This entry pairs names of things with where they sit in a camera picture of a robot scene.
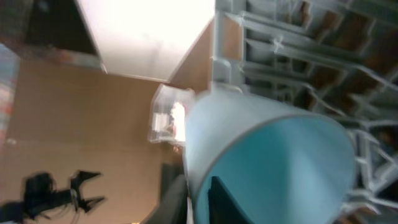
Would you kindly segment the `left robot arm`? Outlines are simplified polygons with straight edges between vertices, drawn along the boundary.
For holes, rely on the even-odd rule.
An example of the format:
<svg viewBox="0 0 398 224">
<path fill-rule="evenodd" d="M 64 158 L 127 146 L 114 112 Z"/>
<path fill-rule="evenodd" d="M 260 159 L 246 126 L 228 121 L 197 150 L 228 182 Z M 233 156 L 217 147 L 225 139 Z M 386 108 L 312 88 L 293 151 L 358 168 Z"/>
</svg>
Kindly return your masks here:
<svg viewBox="0 0 398 224">
<path fill-rule="evenodd" d="M 1 204 L 1 223 L 25 223 L 38 217 L 55 219 L 45 212 L 56 208 L 72 207 L 75 214 L 91 213 L 106 197 L 84 198 L 81 187 L 89 180 L 102 176 L 100 172 L 78 170 L 69 178 L 69 187 L 58 190 L 48 172 L 39 172 L 24 181 L 22 199 Z"/>
</svg>

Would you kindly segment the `light blue plastic cup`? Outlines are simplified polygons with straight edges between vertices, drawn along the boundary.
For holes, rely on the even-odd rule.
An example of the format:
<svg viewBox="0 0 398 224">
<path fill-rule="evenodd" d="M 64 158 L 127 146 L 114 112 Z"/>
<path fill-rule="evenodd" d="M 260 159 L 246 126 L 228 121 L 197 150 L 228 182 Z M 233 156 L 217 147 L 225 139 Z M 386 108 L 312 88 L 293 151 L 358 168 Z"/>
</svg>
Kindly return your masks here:
<svg viewBox="0 0 398 224">
<path fill-rule="evenodd" d="M 354 185 L 354 145 L 345 128 L 279 101 L 205 91 L 185 135 L 195 223 L 210 222 L 213 182 L 233 201 L 226 223 L 331 223 Z"/>
</svg>

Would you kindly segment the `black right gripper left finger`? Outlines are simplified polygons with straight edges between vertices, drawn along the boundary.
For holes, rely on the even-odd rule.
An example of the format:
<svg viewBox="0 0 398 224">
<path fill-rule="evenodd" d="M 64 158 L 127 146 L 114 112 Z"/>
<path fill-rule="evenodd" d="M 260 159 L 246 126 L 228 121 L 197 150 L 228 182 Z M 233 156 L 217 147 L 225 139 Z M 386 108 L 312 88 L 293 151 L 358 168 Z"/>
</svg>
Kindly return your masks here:
<svg viewBox="0 0 398 224">
<path fill-rule="evenodd" d="M 141 224 L 186 224 L 188 187 L 183 169 L 163 163 L 159 202 Z"/>
</svg>

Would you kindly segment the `white napkin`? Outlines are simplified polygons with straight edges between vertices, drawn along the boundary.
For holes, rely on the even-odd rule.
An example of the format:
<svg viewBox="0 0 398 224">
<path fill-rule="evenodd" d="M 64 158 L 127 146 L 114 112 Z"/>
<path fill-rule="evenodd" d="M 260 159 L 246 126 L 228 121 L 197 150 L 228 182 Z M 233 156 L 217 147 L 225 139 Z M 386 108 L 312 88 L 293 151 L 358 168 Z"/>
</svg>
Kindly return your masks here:
<svg viewBox="0 0 398 224">
<path fill-rule="evenodd" d="M 173 118 L 174 138 L 178 142 L 185 142 L 185 108 L 176 102 L 171 110 Z"/>
</svg>

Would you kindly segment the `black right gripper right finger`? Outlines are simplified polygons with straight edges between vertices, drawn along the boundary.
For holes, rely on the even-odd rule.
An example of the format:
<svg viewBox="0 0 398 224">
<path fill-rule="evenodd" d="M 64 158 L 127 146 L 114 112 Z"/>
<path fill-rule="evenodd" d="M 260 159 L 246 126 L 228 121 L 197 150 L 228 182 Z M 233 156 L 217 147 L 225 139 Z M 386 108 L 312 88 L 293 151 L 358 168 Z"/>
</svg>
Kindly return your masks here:
<svg viewBox="0 0 398 224">
<path fill-rule="evenodd" d="M 229 190 L 217 176 L 208 190 L 209 224 L 252 224 Z"/>
</svg>

